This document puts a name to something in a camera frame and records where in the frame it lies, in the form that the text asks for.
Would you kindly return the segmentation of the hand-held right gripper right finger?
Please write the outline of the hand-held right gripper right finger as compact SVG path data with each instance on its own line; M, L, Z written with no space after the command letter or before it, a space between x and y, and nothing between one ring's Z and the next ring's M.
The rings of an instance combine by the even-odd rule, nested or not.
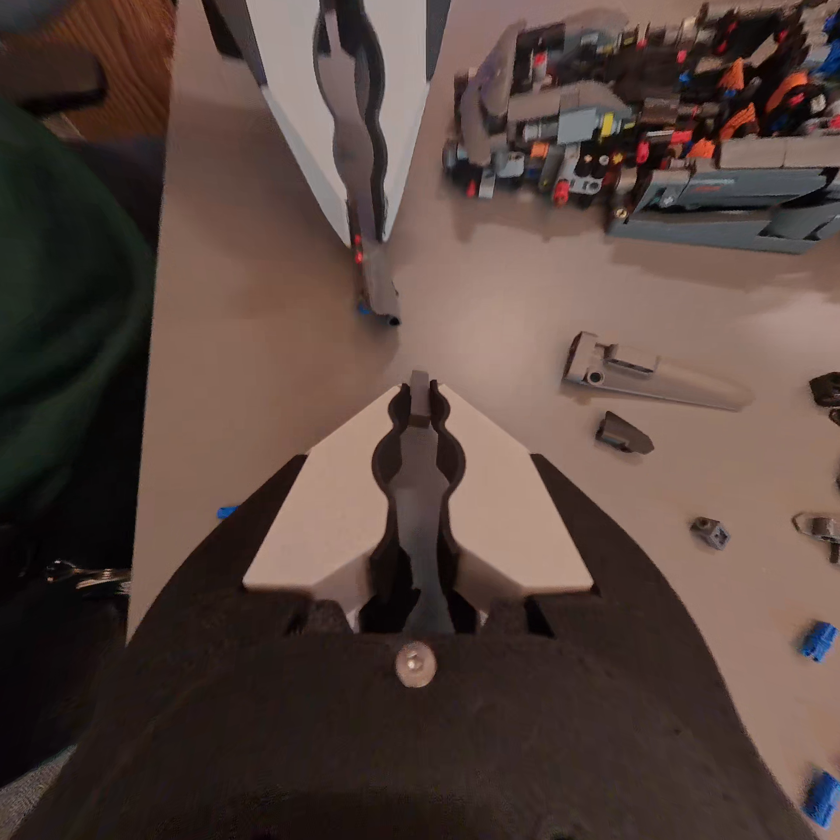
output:
M437 574L456 634L497 602L581 595L594 586L532 453L448 385L429 386L436 468L446 480Z

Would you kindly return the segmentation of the grey lego blade piece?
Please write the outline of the grey lego blade piece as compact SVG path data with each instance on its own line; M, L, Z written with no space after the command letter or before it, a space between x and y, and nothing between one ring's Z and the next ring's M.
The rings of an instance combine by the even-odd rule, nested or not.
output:
M408 425L400 437L402 466L392 483L401 547L417 591L405 629L420 635L449 635L455 628L439 579L437 551L439 514L448 482L437 467L429 375L415 369L408 384L411 404Z

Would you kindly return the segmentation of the lego car model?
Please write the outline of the lego car model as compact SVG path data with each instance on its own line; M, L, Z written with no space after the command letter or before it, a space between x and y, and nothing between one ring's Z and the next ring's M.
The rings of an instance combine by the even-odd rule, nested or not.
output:
M838 236L838 27L838 2L517 21L455 76L443 174L602 204L614 237L801 255Z

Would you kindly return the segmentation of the wooden pillar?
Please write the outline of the wooden pillar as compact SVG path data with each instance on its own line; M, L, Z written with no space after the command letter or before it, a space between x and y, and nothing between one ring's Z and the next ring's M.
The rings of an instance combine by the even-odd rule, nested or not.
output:
M89 141L163 138L170 111L175 6L169 1L79 1L15 46L70 44L100 61L108 82L103 103L69 112Z

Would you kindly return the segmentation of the scattered loose lego pieces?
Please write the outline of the scattered loose lego pieces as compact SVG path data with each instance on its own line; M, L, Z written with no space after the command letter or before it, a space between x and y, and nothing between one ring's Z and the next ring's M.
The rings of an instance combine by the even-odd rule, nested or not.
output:
M611 412L605 413L595 433L595 439L630 455L648 455L654 450L653 443L639 429ZM731 539L729 531L718 520L696 518L690 524L689 530L706 546L718 551L724 550ZM837 637L838 627L817 622L806 636L801 653L814 662L822 662ZM838 802L838 778L823 771L815 777L808 790L803 813L814 824L828 828L834 815L838 813Z

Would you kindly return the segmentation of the long grey lego assembly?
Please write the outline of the long grey lego assembly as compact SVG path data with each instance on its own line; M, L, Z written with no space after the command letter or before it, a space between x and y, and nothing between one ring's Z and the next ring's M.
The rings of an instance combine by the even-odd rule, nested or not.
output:
M332 155L345 191L359 308L398 326L400 302L385 250L385 62L363 2L321 1L313 57L333 121Z

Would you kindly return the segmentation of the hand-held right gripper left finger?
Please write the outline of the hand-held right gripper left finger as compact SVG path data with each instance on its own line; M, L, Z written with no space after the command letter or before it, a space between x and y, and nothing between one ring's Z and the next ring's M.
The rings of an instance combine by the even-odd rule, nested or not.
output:
M243 578L247 592L304 595L398 634L419 598L392 487L403 467L410 386L394 386L304 456Z

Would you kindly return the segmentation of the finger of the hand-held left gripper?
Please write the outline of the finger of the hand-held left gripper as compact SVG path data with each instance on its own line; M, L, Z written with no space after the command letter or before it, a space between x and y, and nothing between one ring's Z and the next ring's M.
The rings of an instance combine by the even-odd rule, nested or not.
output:
M352 248L361 175L359 2L214 1L221 56L245 63L325 216Z
M403 199L449 1L358 2L363 236L385 242Z

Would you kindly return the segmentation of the grey lego wedge panel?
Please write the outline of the grey lego wedge panel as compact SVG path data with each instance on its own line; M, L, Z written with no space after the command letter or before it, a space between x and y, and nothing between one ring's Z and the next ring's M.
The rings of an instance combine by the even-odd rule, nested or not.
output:
M730 412L741 411L754 399L745 385L625 343L604 343L586 331L570 345L563 381L599 392Z

